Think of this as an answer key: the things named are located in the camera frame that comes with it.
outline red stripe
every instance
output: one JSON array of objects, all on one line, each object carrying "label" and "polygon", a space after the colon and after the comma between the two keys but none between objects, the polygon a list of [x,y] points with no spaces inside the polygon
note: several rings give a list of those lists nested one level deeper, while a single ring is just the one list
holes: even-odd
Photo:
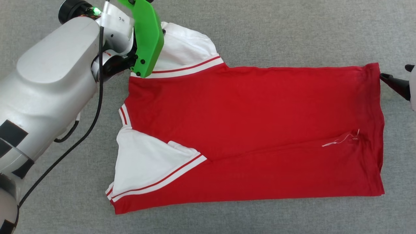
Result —
[{"label": "red stripe", "polygon": [[199,158],[199,157],[201,157],[201,156],[202,156],[202,154],[199,154],[198,156],[196,156],[195,158],[193,158],[191,161],[189,161],[189,162],[185,163],[185,164],[184,164],[184,165],[182,165],[180,168],[176,169],[174,172],[170,173],[168,176],[166,176],[165,178],[163,178],[163,179],[159,180],[158,182],[156,182],[156,183],[154,183],[154,184],[148,185],[148,186],[143,187],[143,188],[140,188],[140,189],[132,189],[132,190],[126,191],[126,192],[124,192],[124,193],[120,193],[120,194],[118,194],[118,195],[116,195],[116,196],[112,197],[111,199],[113,199],[113,198],[115,198],[115,197],[118,197],[118,196],[120,196],[120,195],[122,195],[122,194],[125,194],[125,193],[127,193],[127,192],[131,192],[131,191],[139,191],[139,190],[147,189],[147,188],[149,188],[149,187],[152,187],[152,186],[155,186],[155,185],[157,185],[157,184],[160,184],[161,182],[163,182],[164,180],[166,180],[167,178],[169,178],[171,175],[175,174],[175,173],[176,173],[176,172],[178,172],[180,169],[184,168],[186,165],[190,164],[191,162],[195,161],[197,158]]},{"label": "red stripe", "polygon": [[216,59],[218,59],[218,58],[220,58],[220,56],[217,56],[217,57],[215,57],[215,58],[212,58],[212,59],[207,60],[207,61],[205,61],[205,62],[202,62],[202,63],[200,63],[200,64],[194,65],[194,66],[192,66],[192,67],[185,67],[185,68],[181,68],[181,69],[167,70],[167,71],[153,71],[152,73],[153,73],[153,74],[155,74],[155,73],[167,73],[167,72],[178,72],[178,71],[188,70],[188,69],[191,69],[191,68],[194,68],[194,67],[199,67],[199,66],[201,66],[201,65],[204,65],[204,64],[206,64],[206,63],[208,63],[208,62],[211,62],[212,60],[216,60]]},{"label": "red stripe", "polygon": [[127,119],[126,119],[126,115],[124,114],[123,108],[120,108],[121,113],[123,114],[123,118],[124,118],[124,124],[127,125]]}]

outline gray fabric surface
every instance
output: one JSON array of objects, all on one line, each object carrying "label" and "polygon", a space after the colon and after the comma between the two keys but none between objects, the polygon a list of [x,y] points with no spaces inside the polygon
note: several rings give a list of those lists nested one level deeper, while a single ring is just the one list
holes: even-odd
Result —
[{"label": "gray fabric surface", "polygon": [[[0,77],[59,27],[61,2],[0,1]],[[416,62],[414,0],[156,0],[154,7],[163,21],[211,37],[229,66],[379,62],[383,72],[408,79],[404,65]],[[28,198],[16,233],[416,233],[416,114],[384,84],[384,196],[185,204],[115,216],[104,191],[113,181],[127,81],[126,73],[105,84],[96,129]],[[74,136],[33,166],[24,190],[86,132],[96,104],[97,95]]]}]

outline folded shirt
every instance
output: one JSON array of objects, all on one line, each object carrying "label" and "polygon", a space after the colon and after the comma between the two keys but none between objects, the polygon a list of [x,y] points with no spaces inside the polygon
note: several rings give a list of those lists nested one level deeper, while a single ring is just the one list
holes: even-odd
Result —
[{"label": "folded shirt", "polygon": [[116,214],[188,202],[384,194],[378,64],[228,67],[199,32],[162,23],[153,74],[131,75]]}]

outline green led light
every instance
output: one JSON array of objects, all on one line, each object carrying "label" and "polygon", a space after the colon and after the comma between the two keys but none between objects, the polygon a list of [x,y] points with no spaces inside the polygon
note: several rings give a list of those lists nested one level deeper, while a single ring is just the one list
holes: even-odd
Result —
[{"label": "green led light", "polygon": [[92,11],[94,12],[94,15],[101,15],[101,10],[98,9],[97,7],[93,7]]}]

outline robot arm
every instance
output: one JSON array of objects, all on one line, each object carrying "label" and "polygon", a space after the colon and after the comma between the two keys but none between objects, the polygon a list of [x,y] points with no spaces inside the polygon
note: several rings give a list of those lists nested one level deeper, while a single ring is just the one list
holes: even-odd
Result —
[{"label": "robot arm", "polygon": [[[126,69],[143,77],[152,72],[163,46],[159,19],[146,0],[125,3],[133,15],[135,9],[146,9],[142,15],[153,18],[137,22],[108,2],[101,12],[83,0],[66,0],[59,11],[63,25],[22,55],[16,69],[0,80],[0,234],[12,233],[17,224],[26,173],[76,119],[97,91],[98,80]],[[153,29],[140,31],[143,24]],[[141,47],[147,50],[138,51]]]},{"label": "robot arm", "polygon": [[386,73],[381,73],[380,79],[404,99],[410,101],[412,110],[416,111],[416,69],[414,67],[414,65],[405,66],[405,69],[411,72],[409,80],[397,79]]}]

